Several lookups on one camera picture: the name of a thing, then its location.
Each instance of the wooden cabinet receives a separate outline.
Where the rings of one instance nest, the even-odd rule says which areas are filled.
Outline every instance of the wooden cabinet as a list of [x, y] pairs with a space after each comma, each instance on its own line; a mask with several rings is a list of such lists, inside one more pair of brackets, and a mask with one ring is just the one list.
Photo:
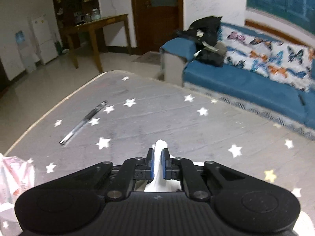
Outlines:
[[[63, 32], [65, 27], [72, 27], [82, 23], [82, 21], [78, 20], [80, 18], [78, 15], [82, 15], [82, 19], [84, 19], [84, 15], [87, 13], [91, 15], [93, 9], [99, 9], [98, 0], [53, 0], [55, 7], [55, 15], [59, 28], [60, 37], [64, 48], [69, 48], [68, 39]], [[78, 33], [71, 34], [71, 39], [73, 42], [74, 48], [79, 48], [80, 38]], [[104, 40], [103, 29], [98, 30], [97, 33], [97, 43], [99, 51], [106, 52], [106, 45]]]

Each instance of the metal screw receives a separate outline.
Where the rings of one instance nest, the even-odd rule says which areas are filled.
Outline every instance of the metal screw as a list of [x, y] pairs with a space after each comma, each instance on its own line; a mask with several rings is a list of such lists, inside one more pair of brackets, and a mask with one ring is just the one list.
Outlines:
[[194, 197], [197, 199], [205, 199], [209, 196], [205, 191], [196, 191], [194, 192]]
[[110, 191], [107, 193], [107, 196], [111, 199], [118, 199], [122, 196], [122, 193], [120, 191]]

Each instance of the blue sofa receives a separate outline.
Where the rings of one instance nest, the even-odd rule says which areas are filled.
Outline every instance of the blue sofa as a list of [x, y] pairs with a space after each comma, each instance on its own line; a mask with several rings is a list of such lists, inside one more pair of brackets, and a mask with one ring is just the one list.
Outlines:
[[[244, 27], [226, 23], [221, 25], [229, 26], [248, 35], [270, 41], [276, 40]], [[161, 47], [161, 51], [179, 56], [187, 61], [182, 72], [184, 83], [249, 101], [315, 129], [315, 91], [302, 92], [289, 85], [271, 81], [256, 73], [226, 64], [223, 67], [214, 67], [192, 61], [196, 45], [183, 38], [170, 40]], [[313, 68], [315, 72], [315, 60], [313, 60]]]

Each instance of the mattress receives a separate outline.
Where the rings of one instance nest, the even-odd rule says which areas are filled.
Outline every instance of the mattress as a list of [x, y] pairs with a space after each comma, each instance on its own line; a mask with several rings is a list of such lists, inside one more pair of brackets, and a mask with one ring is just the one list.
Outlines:
[[[61, 146], [59, 141], [103, 100], [108, 105], [93, 123]], [[118, 165], [145, 157], [159, 139], [173, 156], [214, 160], [288, 189], [315, 221], [315, 142], [223, 101], [125, 71], [101, 74], [62, 100], [6, 155], [32, 158], [39, 185], [102, 161]], [[18, 223], [6, 225], [4, 236], [21, 232]]]

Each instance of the window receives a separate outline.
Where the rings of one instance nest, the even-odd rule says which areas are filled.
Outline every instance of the window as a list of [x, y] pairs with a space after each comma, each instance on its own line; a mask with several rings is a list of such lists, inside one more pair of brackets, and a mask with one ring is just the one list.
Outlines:
[[247, 7], [284, 18], [315, 34], [315, 0], [247, 0]]

